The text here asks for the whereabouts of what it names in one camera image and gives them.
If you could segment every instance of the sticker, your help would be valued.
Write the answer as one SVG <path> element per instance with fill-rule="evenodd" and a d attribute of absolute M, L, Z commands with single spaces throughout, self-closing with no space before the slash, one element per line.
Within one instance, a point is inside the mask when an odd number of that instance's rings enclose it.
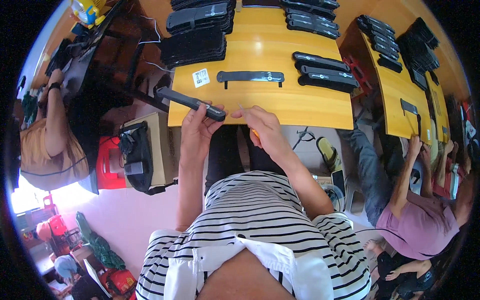
<path fill-rule="evenodd" d="M 193 83 L 195 84 L 195 88 L 209 84 L 210 78 L 208 77 L 207 69 L 200 70 L 192 74 L 193 76 Z"/>

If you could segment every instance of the slipper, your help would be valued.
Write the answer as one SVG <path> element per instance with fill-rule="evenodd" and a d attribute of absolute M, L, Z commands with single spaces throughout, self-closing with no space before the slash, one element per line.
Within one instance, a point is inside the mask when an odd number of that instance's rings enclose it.
<path fill-rule="evenodd" d="M 340 160 L 340 156 L 338 155 L 335 147 L 333 147 L 326 138 L 318 138 L 317 148 L 318 151 L 320 151 L 320 153 L 322 154 L 324 163 L 330 172 L 333 173 L 342 169 L 342 162 Z"/>

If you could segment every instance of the black bag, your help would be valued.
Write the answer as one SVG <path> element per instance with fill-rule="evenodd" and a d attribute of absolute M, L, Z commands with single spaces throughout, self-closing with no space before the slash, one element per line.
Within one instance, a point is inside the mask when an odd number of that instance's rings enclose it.
<path fill-rule="evenodd" d="M 146 121 L 122 128 L 119 147 L 122 154 L 126 156 L 126 165 L 142 162 L 144 167 L 142 174 L 126 175 L 130 184 L 137 191 L 144 192 L 147 195 L 155 195 L 164 192 L 166 187 L 177 184 L 178 180 L 174 180 L 173 183 L 165 186 L 150 189 L 154 170 L 147 130 L 148 124 Z"/>

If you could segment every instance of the pink shirt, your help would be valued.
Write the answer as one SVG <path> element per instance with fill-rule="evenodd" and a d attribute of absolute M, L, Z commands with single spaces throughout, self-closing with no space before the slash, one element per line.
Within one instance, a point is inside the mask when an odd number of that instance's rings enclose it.
<path fill-rule="evenodd" d="M 379 233 L 403 256 L 418 260 L 429 259 L 429 256 L 441 252 L 452 237 L 459 232 L 458 223 L 447 204 L 436 198 L 424 198 L 411 191 L 407 194 L 407 204 L 402 209 L 398 220 L 390 210 L 390 205 L 384 209 L 377 221 L 377 228 L 387 229 Z M 444 233 L 443 222 L 438 216 L 443 214 L 448 224 Z"/>

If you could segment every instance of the black wristband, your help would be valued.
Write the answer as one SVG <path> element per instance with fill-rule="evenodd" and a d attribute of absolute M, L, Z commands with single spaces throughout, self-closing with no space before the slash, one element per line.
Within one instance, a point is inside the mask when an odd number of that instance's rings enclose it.
<path fill-rule="evenodd" d="M 50 93 L 50 90 L 51 90 L 52 88 L 57 88 L 58 90 L 60 90 L 61 84 L 59 84 L 58 82 L 52 83 L 52 84 L 50 85 L 50 87 L 48 88 L 48 92 L 49 92 L 49 93 Z"/>

